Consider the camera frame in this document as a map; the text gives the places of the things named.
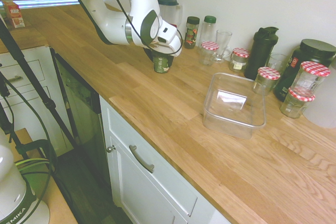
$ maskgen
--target black bottle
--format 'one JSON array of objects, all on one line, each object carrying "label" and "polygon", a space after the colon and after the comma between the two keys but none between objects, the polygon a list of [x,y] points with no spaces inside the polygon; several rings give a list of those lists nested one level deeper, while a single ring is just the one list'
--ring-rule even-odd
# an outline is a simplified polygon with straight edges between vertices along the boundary
[{"label": "black bottle", "polygon": [[335,54],[336,47],[331,44],[315,39],[303,39],[300,47],[294,50],[289,65],[274,87],[274,95],[282,102],[285,100],[288,88],[293,84],[302,62],[315,61],[328,67]]},{"label": "black bottle", "polygon": [[244,72],[246,78],[255,80],[258,68],[265,66],[274,45],[278,42],[278,36],[275,35],[277,30],[279,29],[276,27],[260,28],[254,34],[254,43]]}]

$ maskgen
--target floor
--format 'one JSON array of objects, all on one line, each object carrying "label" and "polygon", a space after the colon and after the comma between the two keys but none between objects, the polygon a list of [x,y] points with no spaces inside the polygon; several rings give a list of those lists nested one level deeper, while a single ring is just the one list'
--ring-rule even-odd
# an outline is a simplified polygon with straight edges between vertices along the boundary
[{"label": "floor", "polygon": [[58,185],[79,224],[132,224],[112,201],[110,189],[95,179],[88,160],[74,150],[59,157]]}]

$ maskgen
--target red box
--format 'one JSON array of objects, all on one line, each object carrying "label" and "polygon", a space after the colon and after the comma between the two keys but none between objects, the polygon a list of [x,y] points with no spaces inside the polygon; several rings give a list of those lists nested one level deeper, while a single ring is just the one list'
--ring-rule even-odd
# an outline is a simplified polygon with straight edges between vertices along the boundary
[{"label": "red box", "polygon": [[22,14],[19,9],[19,6],[14,2],[2,2],[6,11],[7,18],[9,19],[10,23],[15,27],[25,27],[25,23],[22,19]]}]

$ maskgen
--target green lid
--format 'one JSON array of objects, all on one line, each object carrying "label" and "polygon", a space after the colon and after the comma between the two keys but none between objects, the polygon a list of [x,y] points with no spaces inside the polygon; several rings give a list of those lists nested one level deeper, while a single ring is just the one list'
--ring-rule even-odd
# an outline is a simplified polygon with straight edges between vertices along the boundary
[{"label": "green lid", "polygon": [[321,58],[330,58],[336,54],[336,47],[315,39],[303,39],[300,49]]},{"label": "green lid", "polygon": [[192,25],[198,25],[200,23],[199,18],[194,17],[194,16],[189,16],[187,18],[187,23],[192,24]]},{"label": "green lid", "polygon": [[178,5],[179,3],[177,0],[157,0],[159,5],[169,5],[169,6],[174,6]]},{"label": "green lid", "polygon": [[216,23],[216,17],[214,16],[205,16],[204,17],[204,22],[210,23],[210,24],[214,24]]},{"label": "green lid", "polygon": [[275,35],[277,30],[279,29],[276,27],[260,28],[259,31],[254,34],[253,40],[267,45],[275,45],[279,39],[278,36]]}]

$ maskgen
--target white cabinet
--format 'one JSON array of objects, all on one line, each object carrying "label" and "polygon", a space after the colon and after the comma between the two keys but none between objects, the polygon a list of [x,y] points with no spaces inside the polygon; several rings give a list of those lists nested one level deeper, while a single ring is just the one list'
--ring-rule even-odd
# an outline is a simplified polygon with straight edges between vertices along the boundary
[{"label": "white cabinet", "polygon": [[[43,46],[26,49],[23,50],[23,54],[47,95],[55,102],[56,110],[60,117],[63,119],[67,128],[70,129],[68,115],[49,48]],[[41,98],[23,73],[17,61],[15,61],[9,53],[5,53],[0,55],[0,63],[2,64],[2,67],[0,68],[1,73],[6,79],[12,80],[13,86],[18,89],[41,116],[57,155],[59,156],[71,150],[72,146],[68,139],[63,134],[50,111],[43,104]],[[14,112],[15,130],[17,131],[26,128],[33,140],[45,139],[46,135],[36,116],[10,87],[8,87],[8,89],[10,96],[7,100]],[[0,99],[0,102],[5,109],[8,119],[11,121],[12,116],[6,102],[2,98]]]},{"label": "white cabinet", "polygon": [[137,224],[227,221],[103,98],[100,98],[113,201]]}]

